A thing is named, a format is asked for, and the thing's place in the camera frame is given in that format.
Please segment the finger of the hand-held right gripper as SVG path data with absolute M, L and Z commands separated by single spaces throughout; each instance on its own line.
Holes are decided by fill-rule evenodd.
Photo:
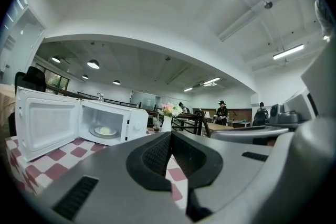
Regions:
M 274 144 L 278 136 L 287 132 L 288 128 L 263 125 L 213 131 L 211 138 L 244 144 Z

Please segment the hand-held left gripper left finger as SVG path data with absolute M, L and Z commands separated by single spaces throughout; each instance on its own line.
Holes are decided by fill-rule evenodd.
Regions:
M 147 190 L 127 171 L 128 155 L 159 137 L 147 135 L 91 154 L 54 180 L 39 195 L 39 201 L 54 210 L 71 188 L 87 176 L 98 182 L 71 220 L 74 224 L 191 224 L 171 192 Z

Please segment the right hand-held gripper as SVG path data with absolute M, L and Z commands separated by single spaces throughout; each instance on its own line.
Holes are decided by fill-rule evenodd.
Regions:
M 328 44 L 301 79 L 306 87 L 273 105 L 268 125 L 297 126 L 318 117 L 336 118 L 336 45 Z

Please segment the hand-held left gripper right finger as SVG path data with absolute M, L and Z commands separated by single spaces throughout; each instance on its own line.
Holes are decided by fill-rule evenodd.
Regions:
M 273 147 L 172 133 L 173 155 L 188 179 L 186 213 L 171 224 L 262 224 L 279 180 L 279 143 Z

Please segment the white round plate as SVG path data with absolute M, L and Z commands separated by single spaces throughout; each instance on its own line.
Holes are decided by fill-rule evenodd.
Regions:
M 107 136 L 107 137 L 116 135 L 116 133 L 117 133 L 115 130 L 110 129 L 109 127 L 97 127 L 97 128 L 95 128 L 94 131 L 98 135 Z

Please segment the white microwave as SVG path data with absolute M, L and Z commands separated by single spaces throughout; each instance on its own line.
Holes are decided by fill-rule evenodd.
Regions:
M 19 149 L 32 161 L 78 138 L 114 146 L 146 135 L 146 110 L 95 100 L 54 95 L 17 88 L 15 123 Z M 92 127 L 106 126 L 120 136 L 98 138 Z

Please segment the light wooden desk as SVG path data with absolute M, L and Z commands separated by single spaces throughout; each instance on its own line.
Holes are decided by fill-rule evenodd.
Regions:
M 207 128 L 205 125 L 202 126 L 202 135 L 210 137 L 211 133 L 214 131 L 223 131 L 223 130 L 231 130 L 233 127 L 218 125 L 214 123 L 207 123 Z

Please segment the person's grey shirt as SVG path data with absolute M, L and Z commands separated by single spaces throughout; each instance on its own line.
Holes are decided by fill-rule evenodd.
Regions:
M 322 37 L 329 41 L 335 31 L 335 20 L 325 0 L 315 0 L 314 10 L 320 23 Z

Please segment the red white checkered tablecloth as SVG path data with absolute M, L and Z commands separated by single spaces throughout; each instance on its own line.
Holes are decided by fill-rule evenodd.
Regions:
M 5 139 L 7 160 L 14 176 L 14 182 L 19 189 L 33 195 L 40 194 L 67 170 L 104 148 L 104 145 L 78 138 L 51 153 L 27 162 L 19 150 L 18 137 Z M 171 182 L 173 200 L 184 211 L 187 204 L 188 180 L 174 156 L 171 156 L 168 162 L 165 178 Z

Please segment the pink white flower bouquet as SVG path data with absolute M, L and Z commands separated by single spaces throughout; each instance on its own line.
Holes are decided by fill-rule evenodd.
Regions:
M 158 110 L 158 113 L 162 116 L 168 117 L 177 117 L 183 113 L 182 108 L 179 105 L 173 103 L 162 104 L 161 108 Z

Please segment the white vase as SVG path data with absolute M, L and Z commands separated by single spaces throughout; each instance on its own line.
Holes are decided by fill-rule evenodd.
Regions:
M 172 130 L 172 118 L 169 116 L 164 116 L 161 132 L 171 132 L 171 130 Z

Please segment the dark framed window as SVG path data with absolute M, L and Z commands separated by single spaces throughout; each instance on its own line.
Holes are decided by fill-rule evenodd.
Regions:
M 69 79 L 62 77 L 53 72 L 46 72 L 45 75 L 46 75 L 47 85 L 58 88 L 58 89 L 67 90 Z

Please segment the brown paper bag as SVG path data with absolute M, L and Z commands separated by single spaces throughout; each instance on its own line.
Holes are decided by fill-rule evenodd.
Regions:
M 0 127 L 6 123 L 9 127 L 10 136 L 16 136 L 15 126 L 15 87 L 0 84 Z

